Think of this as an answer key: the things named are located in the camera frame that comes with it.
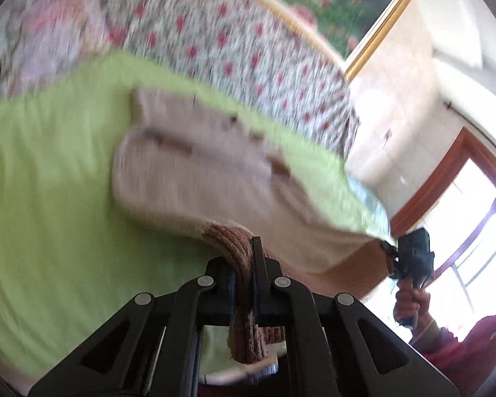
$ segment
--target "metal screw head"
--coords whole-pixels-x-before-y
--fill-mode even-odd
[[[279,288],[286,288],[290,286],[290,279],[288,277],[280,276],[275,278],[274,283],[276,286],[279,286]]]
[[[354,303],[354,297],[348,293],[342,293],[336,299],[339,304],[343,304],[344,306],[350,306]]]
[[[213,278],[211,276],[208,276],[208,275],[203,275],[203,276],[200,276],[198,279],[197,279],[197,283],[200,285],[200,286],[209,286],[209,285],[213,285]]]
[[[151,303],[151,300],[152,300],[151,294],[140,293],[134,298],[134,303],[143,306],[144,304]]]

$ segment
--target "person's hand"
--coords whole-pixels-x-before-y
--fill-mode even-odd
[[[411,280],[400,280],[397,286],[400,289],[395,294],[397,302],[393,309],[393,317],[398,322],[418,314],[417,326],[411,330],[414,336],[418,336],[433,320],[428,312],[430,294],[421,289],[414,289]]]

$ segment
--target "framed painting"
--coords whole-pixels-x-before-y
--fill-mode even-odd
[[[307,37],[348,80],[364,66],[410,0],[261,0]]]

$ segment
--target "floral blanket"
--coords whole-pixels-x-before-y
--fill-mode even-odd
[[[347,157],[358,127],[340,69],[256,0],[5,0],[0,94],[36,91],[121,47],[218,88]]]

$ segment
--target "painting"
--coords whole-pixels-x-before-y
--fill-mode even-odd
[[[352,79],[378,47],[410,0],[280,0],[322,36]]]

